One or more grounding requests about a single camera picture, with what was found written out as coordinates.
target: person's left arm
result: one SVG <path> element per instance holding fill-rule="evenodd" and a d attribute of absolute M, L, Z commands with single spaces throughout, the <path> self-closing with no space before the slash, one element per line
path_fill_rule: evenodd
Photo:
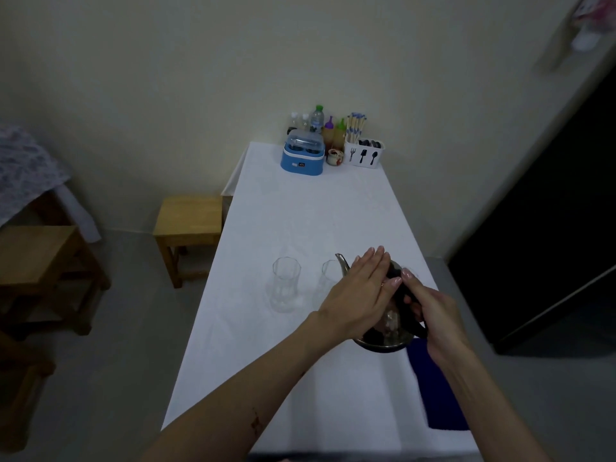
<path fill-rule="evenodd" d="M 381 246 L 356 258 L 319 311 L 174 420 L 142 461 L 243 459 L 306 371 L 336 345 L 360 337 L 379 320 L 402 282 L 386 279 L 389 261 Z"/>

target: chopsticks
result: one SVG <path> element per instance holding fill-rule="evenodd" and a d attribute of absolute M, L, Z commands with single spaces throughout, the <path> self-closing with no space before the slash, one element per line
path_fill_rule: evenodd
<path fill-rule="evenodd" d="M 366 115 L 363 113 L 351 113 L 347 116 L 347 137 L 346 140 L 350 144 L 356 144 L 359 136 L 362 135 L 364 124 L 366 123 Z"/>

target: black refrigerator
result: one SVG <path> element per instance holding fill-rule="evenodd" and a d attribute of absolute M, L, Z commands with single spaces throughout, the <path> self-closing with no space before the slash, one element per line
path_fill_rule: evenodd
<path fill-rule="evenodd" d="M 449 262 L 499 353 L 598 299 L 616 318 L 615 109 L 616 68 Z"/>

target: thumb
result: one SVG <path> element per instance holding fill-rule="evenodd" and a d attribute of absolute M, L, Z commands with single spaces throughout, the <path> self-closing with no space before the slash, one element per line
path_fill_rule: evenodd
<path fill-rule="evenodd" d="M 391 297 L 394 296 L 394 293 L 396 293 L 396 290 L 401 284 L 402 279 L 400 277 L 388 279 L 387 282 L 382 285 L 379 296 L 376 298 L 376 302 L 374 303 L 376 308 L 384 311 L 389 300 L 391 300 Z"/>
<path fill-rule="evenodd" d="M 406 285 L 408 289 L 413 292 L 421 305 L 425 306 L 434 302 L 434 297 L 427 289 L 427 287 L 424 287 L 421 281 L 416 278 L 413 273 L 409 271 L 406 267 L 402 269 L 401 275 L 404 285 Z"/>

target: tattoo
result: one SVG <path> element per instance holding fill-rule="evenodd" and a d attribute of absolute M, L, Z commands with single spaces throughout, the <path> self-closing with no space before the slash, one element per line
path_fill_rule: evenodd
<path fill-rule="evenodd" d="M 257 410 L 255 408 L 253 408 L 252 411 L 254 412 L 254 420 L 252 420 L 252 423 L 250 424 L 250 427 L 254 431 L 254 437 L 258 438 L 261 435 L 261 433 L 263 432 L 263 425 L 259 421 L 259 416 L 257 415 Z"/>

